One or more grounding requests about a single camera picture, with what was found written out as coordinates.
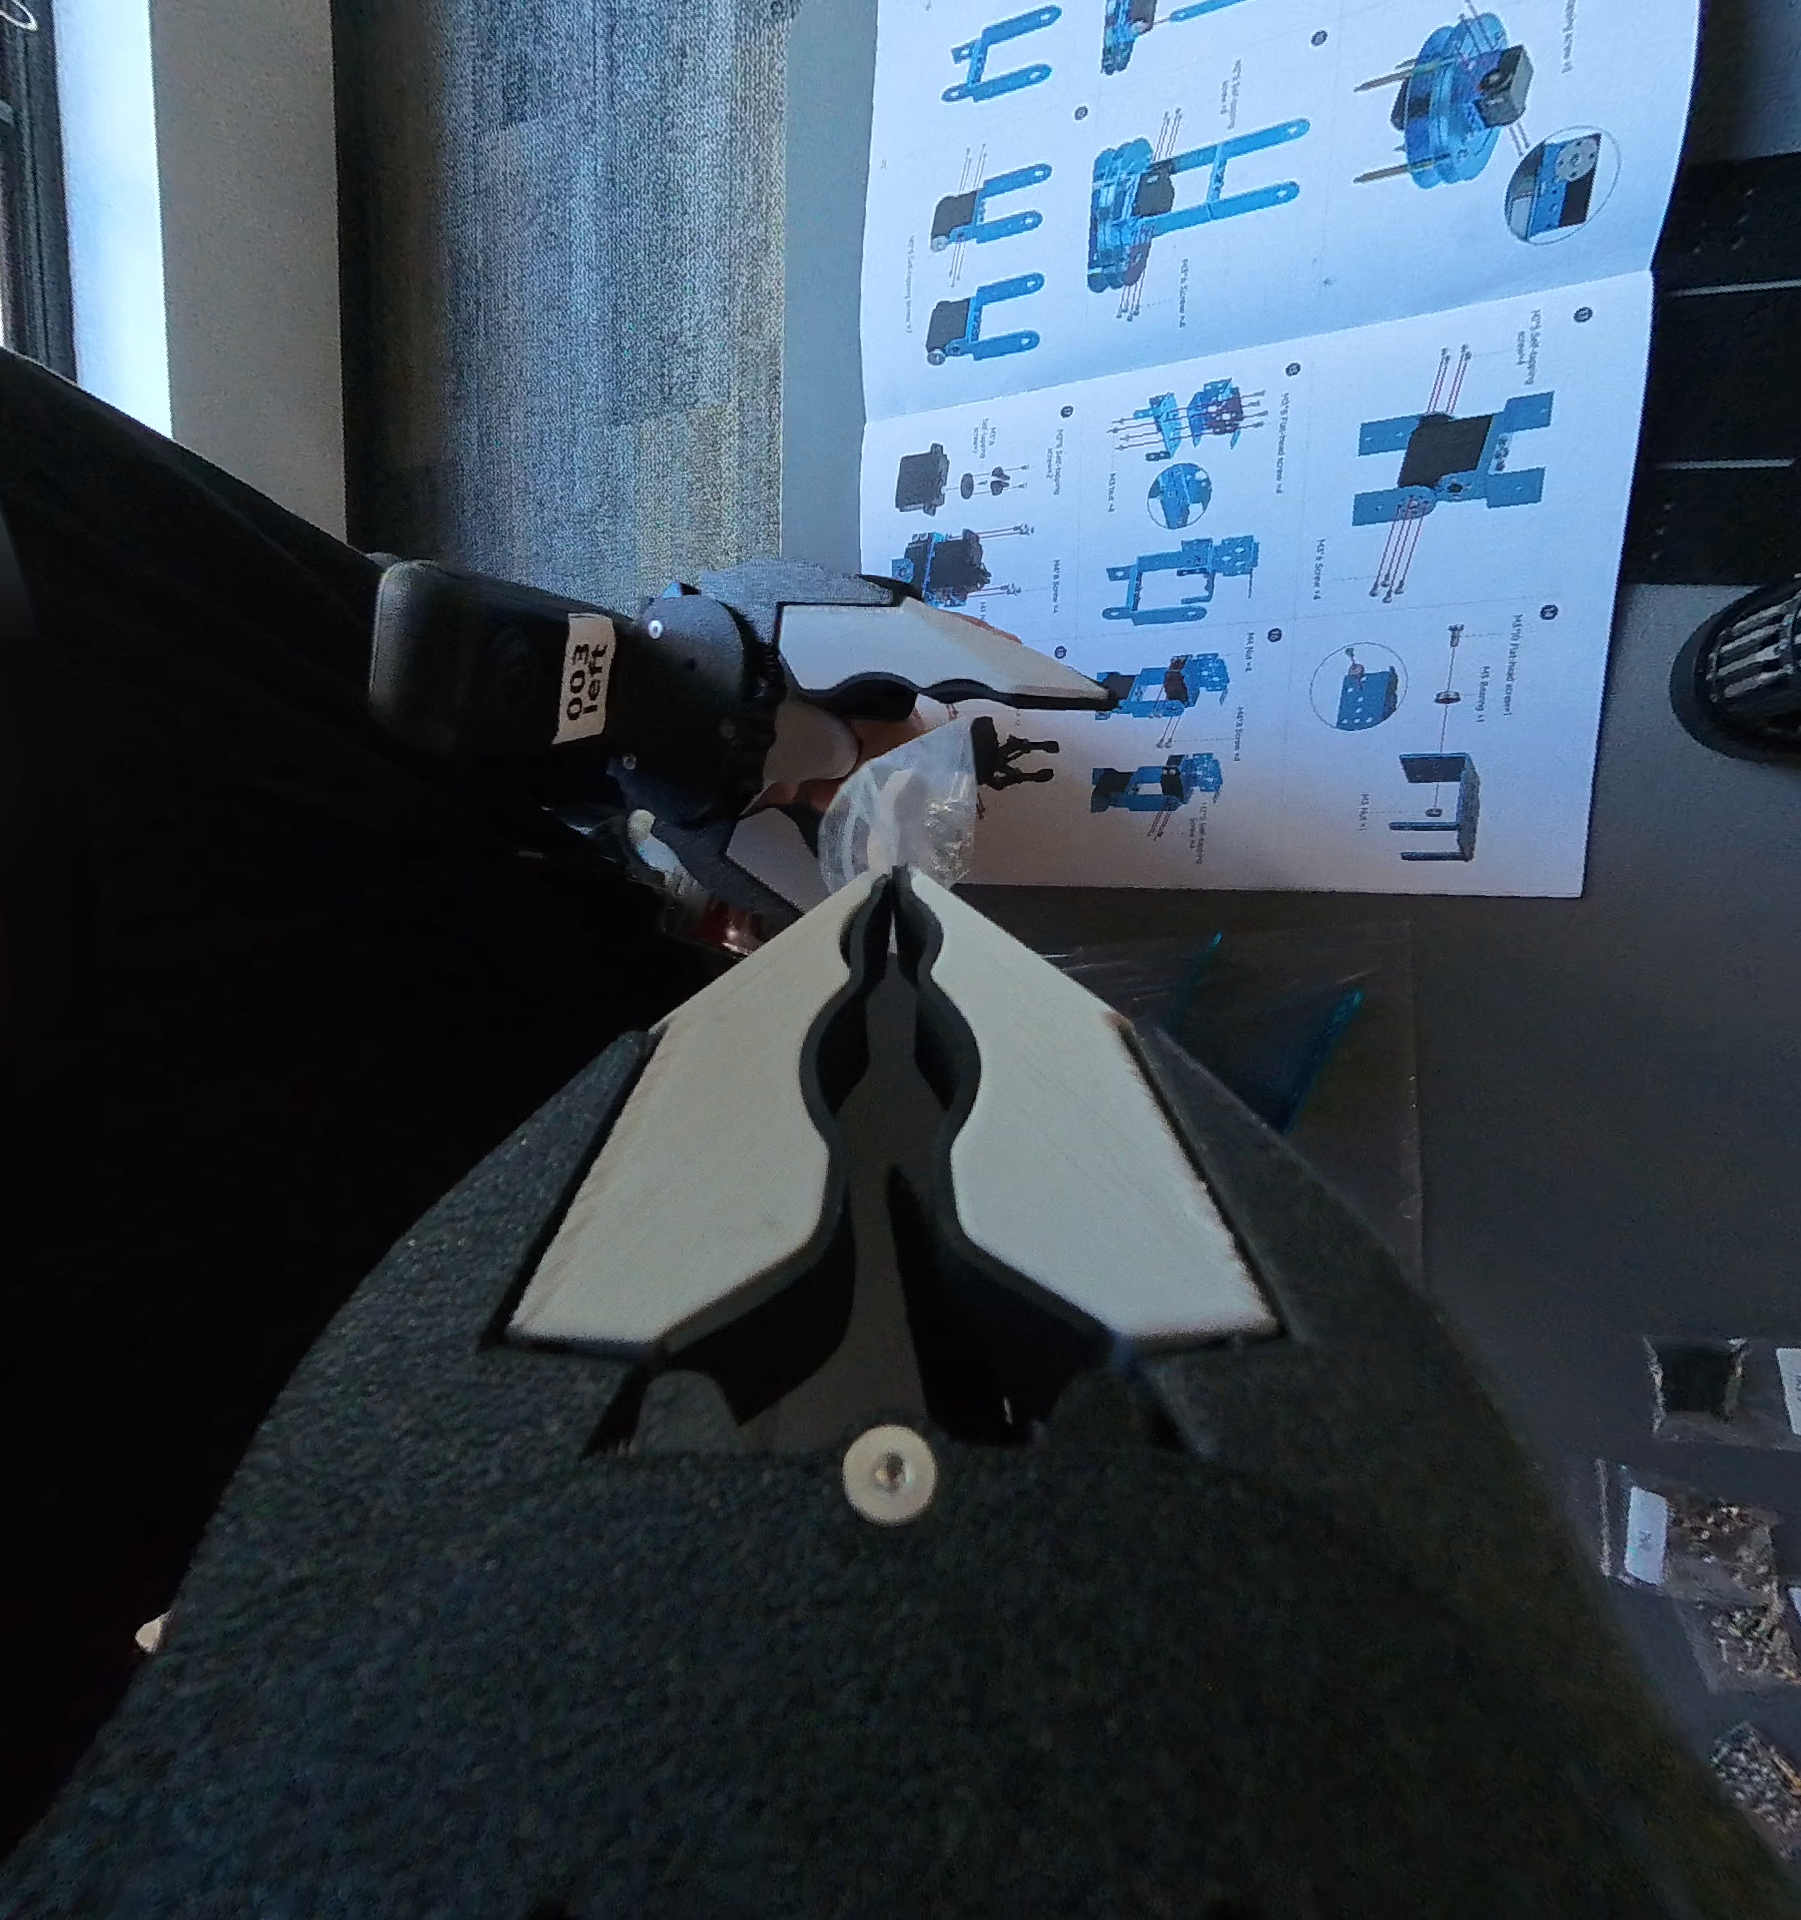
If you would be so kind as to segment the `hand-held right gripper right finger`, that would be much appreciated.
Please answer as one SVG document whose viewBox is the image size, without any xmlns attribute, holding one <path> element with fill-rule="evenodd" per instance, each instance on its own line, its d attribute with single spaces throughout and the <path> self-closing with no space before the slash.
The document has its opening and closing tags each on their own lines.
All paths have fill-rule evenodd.
<svg viewBox="0 0 1801 1920">
<path fill-rule="evenodd" d="M 951 1050 L 961 1246 L 1124 1345 L 1273 1333 L 1127 1020 L 931 877 L 907 874 L 901 896 L 919 1009 Z"/>
</svg>

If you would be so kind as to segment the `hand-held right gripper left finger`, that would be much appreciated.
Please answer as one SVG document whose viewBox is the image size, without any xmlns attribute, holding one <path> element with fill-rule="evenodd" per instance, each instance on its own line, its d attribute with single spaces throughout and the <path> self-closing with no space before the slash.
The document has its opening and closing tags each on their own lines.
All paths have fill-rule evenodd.
<svg viewBox="0 0 1801 1920">
<path fill-rule="evenodd" d="M 514 1334 L 642 1363 L 757 1327 L 845 1227 L 839 1112 L 867 1070 L 888 877 L 860 877 L 654 1029 L 514 1307 Z"/>
</svg>

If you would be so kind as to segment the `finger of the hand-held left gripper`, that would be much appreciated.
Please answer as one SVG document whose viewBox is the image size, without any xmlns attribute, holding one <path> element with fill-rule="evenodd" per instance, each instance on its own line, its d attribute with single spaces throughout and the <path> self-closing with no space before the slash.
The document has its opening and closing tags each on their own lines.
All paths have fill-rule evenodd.
<svg viewBox="0 0 1801 1920">
<path fill-rule="evenodd" d="M 1089 711 L 1121 701 L 1061 657 L 913 596 L 782 605 L 779 657 L 799 698 L 839 716 L 903 716 L 921 698 Z"/>
<path fill-rule="evenodd" d="M 821 813 L 809 804 L 757 807 L 729 836 L 729 860 L 769 899 L 779 914 L 806 914 L 830 886 L 816 860 Z"/>
</svg>

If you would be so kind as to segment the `small clear zip bag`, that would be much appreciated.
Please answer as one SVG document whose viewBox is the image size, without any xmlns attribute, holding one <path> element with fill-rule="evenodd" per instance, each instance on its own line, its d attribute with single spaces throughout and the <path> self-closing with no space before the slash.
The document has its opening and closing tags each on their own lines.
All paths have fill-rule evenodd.
<svg viewBox="0 0 1801 1920">
<path fill-rule="evenodd" d="M 839 893 L 866 874 L 913 866 L 951 889 L 972 863 L 975 830 L 972 729 L 945 725 L 840 781 L 816 829 L 821 878 Z"/>
</svg>

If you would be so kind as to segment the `large clear plastic bag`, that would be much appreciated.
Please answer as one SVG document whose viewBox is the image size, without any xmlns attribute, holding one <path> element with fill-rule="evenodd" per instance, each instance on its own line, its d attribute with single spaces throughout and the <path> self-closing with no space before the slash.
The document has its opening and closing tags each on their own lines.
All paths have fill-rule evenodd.
<svg viewBox="0 0 1801 1920">
<path fill-rule="evenodd" d="M 1031 947 L 1131 1020 L 1161 1024 L 1188 960 L 1213 936 L 1036 938 Z M 1319 1091 L 1286 1137 L 1422 1282 L 1420 1051 L 1410 927 L 1402 921 L 1224 929 L 1198 1009 L 1174 1038 L 1265 1123 L 1286 1006 L 1362 987 Z"/>
</svg>

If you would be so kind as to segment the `person's left forearm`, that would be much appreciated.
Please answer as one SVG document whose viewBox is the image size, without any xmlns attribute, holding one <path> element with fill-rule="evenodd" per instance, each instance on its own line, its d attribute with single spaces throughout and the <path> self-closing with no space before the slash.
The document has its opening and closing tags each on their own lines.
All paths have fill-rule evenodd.
<svg viewBox="0 0 1801 1920">
<path fill-rule="evenodd" d="M 29 972 L 308 938 L 618 966 L 626 881 L 368 711 L 377 567 L 0 349 L 0 905 Z"/>
</svg>

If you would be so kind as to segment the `grey desk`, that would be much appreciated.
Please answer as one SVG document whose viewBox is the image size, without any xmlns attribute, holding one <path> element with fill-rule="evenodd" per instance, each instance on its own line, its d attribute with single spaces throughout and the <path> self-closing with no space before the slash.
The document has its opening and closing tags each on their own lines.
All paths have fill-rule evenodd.
<svg viewBox="0 0 1801 1920">
<path fill-rule="evenodd" d="M 860 249 L 873 3 L 791 28 L 784 550 L 860 558 Z M 1801 151 L 1801 3 L 1704 27 L 1699 158 Z M 982 889 L 1028 942 L 1408 921 L 1422 1273 L 1577 1524 L 1596 1458 L 1750 1495 L 1801 1546 L 1801 1455 L 1653 1445 L 1645 1333 L 1801 1333 L 1801 765 L 1717 756 L 1668 666 L 1732 586 L 1628 586 L 1587 890 L 1544 899 Z M 1801 1691 L 1711 1696 L 1681 1623 L 1598 1580 L 1708 1753 L 1748 1719 L 1801 1767 Z"/>
</svg>

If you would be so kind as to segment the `person's left hand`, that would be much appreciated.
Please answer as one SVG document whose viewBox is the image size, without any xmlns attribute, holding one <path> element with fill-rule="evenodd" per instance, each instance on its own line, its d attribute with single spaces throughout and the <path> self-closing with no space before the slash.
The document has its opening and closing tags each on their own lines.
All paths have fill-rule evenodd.
<svg viewBox="0 0 1801 1920">
<path fill-rule="evenodd" d="M 964 741 L 964 756 L 972 762 L 975 781 L 985 765 L 985 750 L 972 745 L 972 726 L 979 719 L 989 719 L 988 707 L 975 707 L 967 711 L 964 707 L 948 707 L 939 701 L 915 701 L 907 711 L 898 719 L 878 719 L 878 716 L 848 716 L 848 725 L 857 739 L 857 756 L 851 759 L 848 771 L 857 774 L 866 765 L 870 765 L 881 756 L 898 754 L 909 747 L 909 741 L 934 735 L 934 734 L 955 734 Z"/>
</svg>

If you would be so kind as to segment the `white instruction manual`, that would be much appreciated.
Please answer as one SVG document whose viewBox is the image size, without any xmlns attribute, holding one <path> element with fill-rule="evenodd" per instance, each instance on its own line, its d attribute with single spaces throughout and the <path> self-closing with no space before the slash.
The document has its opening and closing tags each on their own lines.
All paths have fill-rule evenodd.
<svg viewBox="0 0 1801 1920">
<path fill-rule="evenodd" d="M 866 567 L 1104 686 L 975 881 L 1584 890 L 1698 3 L 881 3 Z"/>
</svg>

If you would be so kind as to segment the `pile of small hardware bags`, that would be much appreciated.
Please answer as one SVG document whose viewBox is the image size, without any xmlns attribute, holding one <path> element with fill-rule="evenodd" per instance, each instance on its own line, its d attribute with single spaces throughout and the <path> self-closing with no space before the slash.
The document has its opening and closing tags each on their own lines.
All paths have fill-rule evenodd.
<svg viewBox="0 0 1801 1920">
<path fill-rule="evenodd" d="M 1669 1613 L 1716 1701 L 1801 1699 L 1801 1570 L 1787 1567 L 1768 1507 L 1608 1459 L 1592 1467 L 1592 1498 L 1601 1570 Z M 1748 1716 L 1704 1758 L 1753 1831 L 1801 1857 L 1801 1758 Z"/>
</svg>

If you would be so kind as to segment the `black cylindrical bit holder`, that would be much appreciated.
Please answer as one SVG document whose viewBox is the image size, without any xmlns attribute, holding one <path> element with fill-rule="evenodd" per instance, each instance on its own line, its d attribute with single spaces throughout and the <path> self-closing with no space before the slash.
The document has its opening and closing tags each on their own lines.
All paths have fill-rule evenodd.
<svg viewBox="0 0 1801 1920">
<path fill-rule="evenodd" d="M 1717 754 L 1801 756 L 1801 571 L 1707 616 L 1672 660 L 1669 701 Z"/>
</svg>

